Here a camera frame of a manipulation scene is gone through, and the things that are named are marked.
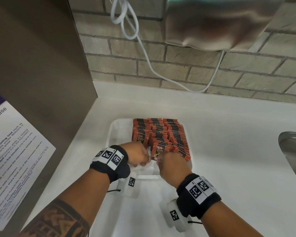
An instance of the printed notice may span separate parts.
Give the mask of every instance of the printed notice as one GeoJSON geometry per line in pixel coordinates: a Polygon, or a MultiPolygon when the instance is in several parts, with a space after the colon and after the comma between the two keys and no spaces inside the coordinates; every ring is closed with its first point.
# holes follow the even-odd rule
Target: printed notice
{"type": "Polygon", "coordinates": [[[0,96],[0,231],[54,151],[55,147],[0,96]]]}

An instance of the white countertop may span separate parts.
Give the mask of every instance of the white countertop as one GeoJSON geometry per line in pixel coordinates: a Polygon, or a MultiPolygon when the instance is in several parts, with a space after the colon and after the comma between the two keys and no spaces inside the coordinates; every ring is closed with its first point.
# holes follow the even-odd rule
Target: white countertop
{"type": "Polygon", "coordinates": [[[264,236],[296,236],[296,175],[278,136],[296,132],[296,104],[95,82],[98,98],[26,224],[79,178],[118,118],[176,118],[185,125],[194,172],[264,236]]]}

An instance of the brick wall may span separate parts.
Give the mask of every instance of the brick wall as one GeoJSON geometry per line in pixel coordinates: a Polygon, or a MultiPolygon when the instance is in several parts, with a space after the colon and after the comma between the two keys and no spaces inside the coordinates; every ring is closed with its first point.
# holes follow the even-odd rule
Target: brick wall
{"type": "MultiPolygon", "coordinates": [[[[139,16],[139,35],[155,71],[192,90],[202,89],[219,52],[163,43],[164,0],[129,0],[139,16]]],[[[94,80],[180,89],[149,69],[136,41],[124,38],[109,17],[110,0],[69,0],[94,80]]],[[[207,93],[296,103],[296,0],[287,0],[246,52],[228,52],[207,93]]]]}

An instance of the wrist strap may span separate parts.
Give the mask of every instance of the wrist strap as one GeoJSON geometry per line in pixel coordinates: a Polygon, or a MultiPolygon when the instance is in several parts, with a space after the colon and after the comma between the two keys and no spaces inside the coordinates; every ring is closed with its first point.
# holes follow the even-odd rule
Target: wrist strap
{"type": "Polygon", "coordinates": [[[120,178],[127,178],[130,174],[130,167],[127,164],[127,152],[118,145],[112,145],[102,149],[92,160],[91,169],[106,173],[110,183],[120,178]]]}
{"type": "Polygon", "coordinates": [[[181,214],[184,217],[190,215],[201,219],[213,204],[221,201],[216,191],[216,188],[203,176],[188,175],[177,189],[179,197],[176,203],[181,214]]]}

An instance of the white cord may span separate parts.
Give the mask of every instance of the white cord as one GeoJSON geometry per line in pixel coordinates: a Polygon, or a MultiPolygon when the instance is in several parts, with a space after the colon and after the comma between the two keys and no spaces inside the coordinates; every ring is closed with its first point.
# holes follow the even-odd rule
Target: white cord
{"type": "Polygon", "coordinates": [[[217,66],[213,72],[213,75],[211,76],[210,80],[209,80],[209,83],[207,84],[207,86],[200,90],[200,91],[192,91],[188,88],[186,88],[184,85],[182,85],[181,83],[178,83],[174,80],[171,80],[171,79],[168,79],[160,74],[158,74],[157,72],[154,71],[154,69],[152,68],[151,64],[150,64],[150,60],[149,60],[149,57],[147,55],[147,52],[144,48],[144,45],[143,43],[141,42],[141,39],[139,38],[138,36],[138,32],[139,32],[139,24],[138,24],[138,19],[137,19],[137,16],[132,8],[132,6],[130,5],[130,3],[127,1],[127,0],[113,0],[113,2],[111,1],[112,3],[112,9],[111,9],[111,20],[114,24],[121,24],[121,28],[122,28],[122,32],[124,34],[124,36],[129,39],[129,40],[133,40],[135,38],[138,39],[138,43],[140,44],[141,48],[143,49],[143,52],[145,54],[145,57],[146,57],[146,60],[147,60],[147,63],[150,67],[150,70],[157,76],[159,76],[160,78],[164,79],[164,80],[167,80],[169,82],[172,82],[172,83],[175,83],[177,85],[179,85],[180,87],[184,88],[185,90],[189,91],[189,92],[192,92],[192,93],[201,93],[201,92],[204,92],[207,90],[207,88],[211,85],[214,77],[216,76],[217,74],[217,70],[221,64],[221,61],[222,61],[222,58],[224,57],[224,54],[225,54],[225,51],[221,51],[221,54],[220,54],[220,57],[219,57],[219,60],[218,60],[218,63],[217,63],[217,66]],[[119,15],[118,18],[115,19],[115,10],[116,10],[116,5],[117,5],[117,1],[119,1],[119,4],[121,6],[121,9],[122,9],[122,12],[121,14],[119,15]],[[130,11],[131,15],[133,16],[134,18],[134,21],[135,21],[135,26],[131,23],[129,17],[127,16],[127,10],[130,11]],[[124,18],[126,18],[127,22],[129,23],[130,27],[133,29],[133,31],[135,32],[134,35],[132,35],[131,37],[128,36],[126,33],[125,33],[125,28],[124,28],[124,18]]]}

